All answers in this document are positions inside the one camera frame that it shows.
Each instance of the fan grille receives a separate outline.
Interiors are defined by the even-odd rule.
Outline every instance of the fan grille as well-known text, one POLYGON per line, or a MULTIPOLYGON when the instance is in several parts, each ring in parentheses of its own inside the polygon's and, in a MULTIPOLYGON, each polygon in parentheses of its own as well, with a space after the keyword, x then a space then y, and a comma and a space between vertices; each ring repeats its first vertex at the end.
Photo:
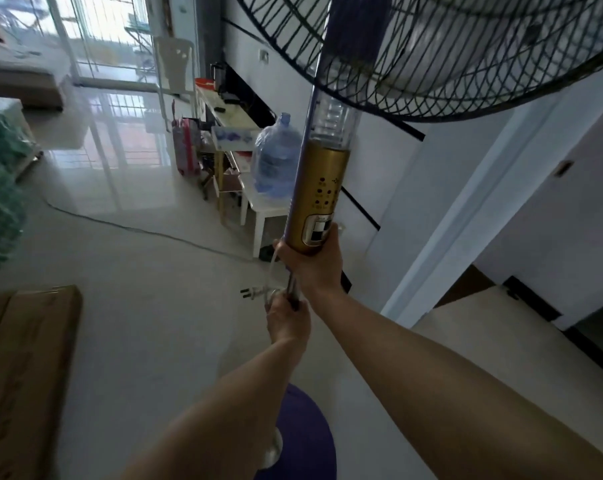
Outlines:
POLYGON ((318 78, 330 0, 238 1, 311 83, 400 121, 501 111, 603 68, 603 0, 392 0, 374 66, 330 55, 318 78))

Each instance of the gray cable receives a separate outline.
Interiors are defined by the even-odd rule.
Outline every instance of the gray cable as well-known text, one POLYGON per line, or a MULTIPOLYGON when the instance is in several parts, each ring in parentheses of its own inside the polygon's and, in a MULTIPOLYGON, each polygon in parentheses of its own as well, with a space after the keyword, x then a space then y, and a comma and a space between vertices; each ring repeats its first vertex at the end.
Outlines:
POLYGON ((149 234, 149 235, 157 235, 157 236, 160 236, 160 237, 165 237, 167 239, 171 239, 172 241, 183 242, 184 244, 188 244, 189 246, 193 246, 196 249, 199 249, 199 250, 202 250, 202 251, 208 251, 210 253, 218 254, 220 256, 226 256, 227 258, 231 258, 231 259, 234 259, 234 260, 237 260, 237 261, 240 261, 240 262, 248 262, 248 263, 254 262, 252 259, 245 258, 245 257, 239 256, 239 255, 236 255, 236 254, 232 254, 232 253, 226 253, 224 251, 220 251, 220 250, 217 250, 217 249, 208 248, 207 246, 202 246, 201 244, 197 244, 196 242, 188 241, 187 239, 182 239, 181 237, 175 237, 174 235, 164 234, 164 233, 161 233, 161 232, 154 232, 154 231, 145 230, 145 229, 139 229, 138 227, 124 226, 124 225, 121 225, 121 224, 116 224, 114 222, 109 222, 109 221, 103 221, 101 219, 96 219, 95 217, 84 216, 82 214, 76 214, 75 212, 71 212, 70 210, 62 209, 61 207, 58 207, 58 206, 50 203, 48 201, 48 199, 46 197, 44 197, 44 195, 42 195, 42 194, 40 194, 39 196, 42 199, 42 201, 47 206, 49 206, 51 209, 57 210, 58 212, 61 212, 61 213, 66 214, 68 216, 79 217, 81 219, 86 219, 86 220, 91 221, 91 222, 97 222, 98 224, 105 224, 105 225, 108 225, 108 226, 117 227, 119 229, 127 230, 127 231, 130 231, 130 232, 136 232, 136 233, 141 233, 141 234, 149 234))

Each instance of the green plastic bag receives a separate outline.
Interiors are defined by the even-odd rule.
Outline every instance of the green plastic bag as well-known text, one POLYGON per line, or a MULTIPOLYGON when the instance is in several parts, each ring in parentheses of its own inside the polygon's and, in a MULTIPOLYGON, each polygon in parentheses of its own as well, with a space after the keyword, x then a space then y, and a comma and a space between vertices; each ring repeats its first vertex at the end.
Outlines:
POLYGON ((34 151, 34 143, 0 112, 0 265, 17 246, 26 221, 23 196, 15 170, 34 151))

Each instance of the purple fan base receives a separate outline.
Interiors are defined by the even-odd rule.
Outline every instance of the purple fan base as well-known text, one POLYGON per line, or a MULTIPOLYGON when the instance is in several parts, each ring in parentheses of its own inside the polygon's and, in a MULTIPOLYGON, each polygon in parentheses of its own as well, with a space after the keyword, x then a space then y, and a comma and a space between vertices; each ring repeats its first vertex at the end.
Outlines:
POLYGON ((328 422, 317 404, 289 384, 277 418, 284 439, 277 463, 259 470, 256 480, 335 480, 337 454, 328 422))

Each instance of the wall outlet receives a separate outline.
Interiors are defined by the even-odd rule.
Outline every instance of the wall outlet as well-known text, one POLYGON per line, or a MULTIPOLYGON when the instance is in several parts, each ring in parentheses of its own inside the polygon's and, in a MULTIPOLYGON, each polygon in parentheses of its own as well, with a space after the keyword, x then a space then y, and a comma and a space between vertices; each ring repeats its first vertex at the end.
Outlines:
POLYGON ((263 48, 259 50, 259 62, 268 65, 268 51, 263 48))

